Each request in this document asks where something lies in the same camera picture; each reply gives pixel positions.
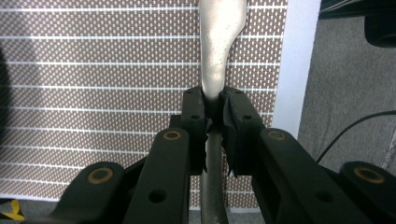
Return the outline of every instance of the metal rod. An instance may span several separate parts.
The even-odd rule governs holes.
[[[206,141],[207,173],[201,175],[201,222],[228,223],[222,190],[221,134],[211,132]]]
[[[210,118],[221,112],[219,93],[224,89],[225,66],[233,41],[245,26],[246,0],[201,0],[200,39],[202,88]],[[201,175],[202,223],[228,223],[222,186],[221,134],[212,131],[206,142],[207,173]]]

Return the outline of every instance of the black cable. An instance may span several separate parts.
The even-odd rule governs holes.
[[[373,119],[376,117],[381,117],[381,116],[389,116],[389,115],[396,115],[396,110],[390,110],[390,111],[384,111],[384,112],[380,112],[380,113],[376,113],[376,114],[372,114],[366,117],[363,117],[361,119],[356,120],[355,122],[353,122],[352,124],[350,124],[349,126],[347,126],[343,131],[341,131],[335,138],[334,140],[332,140],[332,142],[329,144],[328,147],[326,147],[326,149],[324,149],[324,151],[320,154],[320,156],[317,159],[317,163],[319,163],[323,157],[326,155],[326,153],[330,150],[330,148],[335,144],[335,142],[337,142],[337,140],[344,134],[346,133],[349,129],[353,128],[353,126],[367,120],[367,119]]]

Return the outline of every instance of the perforated panel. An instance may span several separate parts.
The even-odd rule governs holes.
[[[85,166],[145,157],[200,82],[197,1],[0,2],[0,195],[56,200]],[[226,85],[271,125],[287,0],[248,1]],[[250,178],[226,205],[257,207]],[[199,178],[191,178],[199,206]]]

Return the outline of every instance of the black device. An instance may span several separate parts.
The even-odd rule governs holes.
[[[322,0],[321,20],[364,16],[367,42],[396,48],[396,0]]]
[[[212,125],[221,127],[229,171],[252,175],[265,223],[396,223],[396,178],[387,171],[361,161],[330,171],[291,134],[265,128],[242,91],[225,88],[221,99],[222,115],[211,120],[201,88],[184,91],[181,115],[146,158],[126,169],[88,166],[48,217],[24,223],[187,223],[190,176],[206,172]]]

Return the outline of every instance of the white stripe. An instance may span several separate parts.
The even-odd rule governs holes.
[[[59,202],[57,198],[44,198],[44,197],[36,197],[30,195],[23,195],[23,194],[4,194],[0,193],[0,198],[12,198],[18,200],[33,200],[33,201],[45,201],[45,202]]]
[[[273,116],[274,112],[260,112],[259,113],[261,116]]]
[[[7,181],[7,182],[27,182],[27,183],[37,183],[37,184],[66,185],[66,186],[69,185],[69,183],[65,183],[65,182],[54,182],[54,181],[33,180],[33,179],[0,178],[0,181]]]
[[[51,165],[51,164],[36,164],[36,163],[7,162],[7,161],[0,161],[0,165],[34,166],[34,167],[63,168],[63,169],[76,169],[76,170],[82,170],[85,168],[84,166]]]
[[[148,152],[142,151],[120,151],[120,150],[107,150],[107,149],[90,149],[90,148],[77,148],[77,147],[31,147],[31,146],[10,146],[3,145],[3,148],[23,148],[23,149],[49,149],[49,150],[61,150],[61,151],[83,151],[83,152],[99,152],[99,153],[120,153],[120,154],[131,154],[131,155],[148,155]]]
[[[61,63],[61,62],[10,62],[22,65],[111,65],[111,66],[200,66],[200,63]],[[227,63],[229,66],[279,66],[280,63]]]
[[[261,213],[260,208],[230,207],[226,208],[229,213]]]
[[[153,35],[153,36],[69,36],[69,35],[0,35],[0,39],[39,39],[39,40],[136,40],[136,39],[199,39],[198,35]],[[239,35],[240,39],[276,39],[283,35]]]
[[[199,193],[200,190],[198,190],[198,189],[191,189],[190,192]],[[233,194],[253,194],[254,191],[233,191],[233,190],[227,190],[226,193],[233,193]]]
[[[94,86],[31,86],[31,85],[0,85],[0,88],[12,89],[55,89],[55,90],[102,90],[102,91],[185,91],[189,87],[94,87]],[[276,91],[271,88],[237,88],[240,91]]]
[[[135,114],[180,114],[177,110],[122,110],[122,109],[89,109],[89,108],[58,108],[58,107],[29,107],[29,106],[0,106],[15,110],[43,110],[43,111],[77,111],[77,112],[98,112],[98,113],[135,113]]]
[[[147,135],[157,134],[152,132],[125,132],[125,131],[84,130],[84,129],[64,129],[64,128],[5,127],[3,129],[19,130],[19,131],[52,131],[52,132],[75,132],[75,133],[120,133],[120,134],[147,134]]]
[[[287,6],[247,6],[247,9],[286,9]],[[106,12],[198,10],[198,7],[112,7],[112,8],[1,8],[0,12]]]
[[[190,207],[190,210],[200,211],[201,207]],[[260,208],[232,207],[225,209],[227,213],[260,213]]]
[[[237,88],[240,91],[276,91],[276,88]]]
[[[200,63],[60,63],[60,62],[6,62],[27,65],[112,65],[112,66],[199,66]]]

